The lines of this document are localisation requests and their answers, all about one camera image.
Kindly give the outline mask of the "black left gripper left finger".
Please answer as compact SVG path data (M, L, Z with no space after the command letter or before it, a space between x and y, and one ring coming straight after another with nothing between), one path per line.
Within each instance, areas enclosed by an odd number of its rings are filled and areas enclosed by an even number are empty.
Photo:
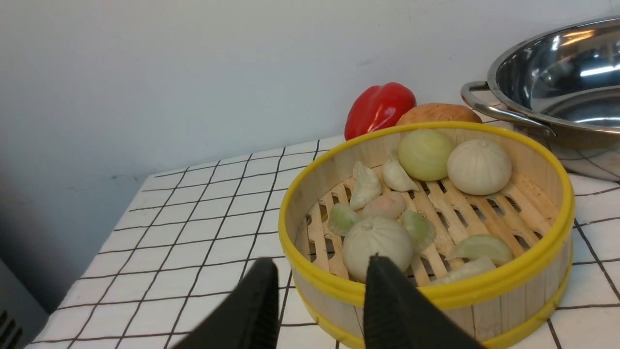
M275 349L279 334L278 269L259 258L233 292L177 342L175 349Z

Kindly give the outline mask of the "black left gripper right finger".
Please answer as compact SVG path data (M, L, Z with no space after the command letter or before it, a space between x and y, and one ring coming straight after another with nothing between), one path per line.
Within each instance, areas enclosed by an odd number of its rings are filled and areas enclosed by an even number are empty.
M370 258L363 338L367 349L482 349L385 256Z

